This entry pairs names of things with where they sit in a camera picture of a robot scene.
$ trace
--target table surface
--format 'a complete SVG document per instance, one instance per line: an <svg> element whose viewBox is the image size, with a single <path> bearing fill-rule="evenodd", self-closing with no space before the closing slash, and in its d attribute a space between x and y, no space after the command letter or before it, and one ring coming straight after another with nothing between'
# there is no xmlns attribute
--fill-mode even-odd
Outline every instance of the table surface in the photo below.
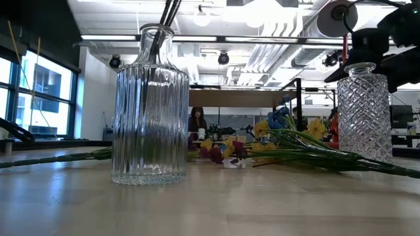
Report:
<svg viewBox="0 0 420 236"><path fill-rule="evenodd" d="M92 151L23 151L16 161ZM405 167L420 162L395 158ZM0 170L0 235L419 235L420 180L188 163L183 182L123 186L110 161Z"/></svg>

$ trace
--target glass bottle neck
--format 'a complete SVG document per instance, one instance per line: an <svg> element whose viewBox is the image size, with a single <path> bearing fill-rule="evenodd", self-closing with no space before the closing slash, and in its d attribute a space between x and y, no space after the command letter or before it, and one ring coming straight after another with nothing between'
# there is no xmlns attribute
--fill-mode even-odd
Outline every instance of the glass bottle neck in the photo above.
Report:
<svg viewBox="0 0 420 236"><path fill-rule="evenodd" d="M348 73L349 76L357 76L361 74L369 74L376 68L375 63L373 62L362 62L353 65L347 66L344 71Z"/></svg>
<svg viewBox="0 0 420 236"><path fill-rule="evenodd" d="M135 63L139 64L172 64L173 31L160 24L146 24L140 29L140 48Z"/></svg>

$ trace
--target woman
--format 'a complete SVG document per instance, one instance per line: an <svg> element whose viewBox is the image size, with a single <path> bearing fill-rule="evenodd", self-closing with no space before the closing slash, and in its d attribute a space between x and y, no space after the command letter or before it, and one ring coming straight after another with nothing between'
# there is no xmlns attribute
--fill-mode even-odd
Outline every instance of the woman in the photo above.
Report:
<svg viewBox="0 0 420 236"><path fill-rule="evenodd" d="M199 128L207 130L203 108L192 108L191 117L188 118L188 132L198 132Z"/></svg>

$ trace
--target glass vase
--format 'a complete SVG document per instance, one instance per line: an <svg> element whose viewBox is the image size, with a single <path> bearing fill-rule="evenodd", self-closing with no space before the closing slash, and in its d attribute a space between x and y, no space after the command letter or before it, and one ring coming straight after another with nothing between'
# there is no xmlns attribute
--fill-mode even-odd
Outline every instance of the glass vase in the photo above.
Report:
<svg viewBox="0 0 420 236"><path fill-rule="evenodd" d="M189 78L172 63L173 31L140 29L140 53L117 76L112 180L170 184L185 179Z"/></svg>
<svg viewBox="0 0 420 236"><path fill-rule="evenodd" d="M349 76L338 82L340 150L392 162L387 77L372 74L375 64L345 68Z"/></svg>

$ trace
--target yellow flower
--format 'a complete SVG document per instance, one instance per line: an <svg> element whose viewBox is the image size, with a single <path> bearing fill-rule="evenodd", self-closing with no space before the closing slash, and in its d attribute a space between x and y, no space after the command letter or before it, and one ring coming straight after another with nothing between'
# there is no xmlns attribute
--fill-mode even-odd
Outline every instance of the yellow flower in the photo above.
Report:
<svg viewBox="0 0 420 236"><path fill-rule="evenodd" d="M213 146L213 142L210 139L206 139L200 144L200 147L205 148L209 151L212 146Z"/></svg>
<svg viewBox="0 0 420 236"><path fill-rule="evenodd" d="M259 121L254 126L255 137L258 138L259 136L266 135L266 132L264 130L269 130L269 129L270 127L268 126L268 121L266 120Z"/></svg>
<svg viewBox="0 0 420 236"><path fill-rule="evenodd" d="M269 142L266 146L265 146L265 150L266 151L270 151L270 150L276 150L277 146L274 144L274 142Z"/></svg>
<svg viewBox="0 0 420 236"><path fill-rule="evenodd" d="M223 141L223 144L227 146L232 146L233 145L233 141L236 141L236 137L234 136L229 136L229 138L225 141Z"/></svg>
<svg viewBox="0 0 420 236"><path fill-rule="evenodd" d="M226 149L224 150L224 152L222 153L222 156L224 158L228 158L231 156L231 154L233 154L233 152L235 152L235 147L232 145L226 145Z"/></svg>
<svg viewBox="0 0 420 236"><path fill-rule="evenodd" d="M252 143L251 151L265 151L265 146L262 143Z"/></svg>
<svg viewBox="0 0 420 236"><path fill-rule="evenodd" d="M307 133L317 140L322 138L322 134L326 131L326 126L321 122L321 119L316 118L308 126Z"/></svg>

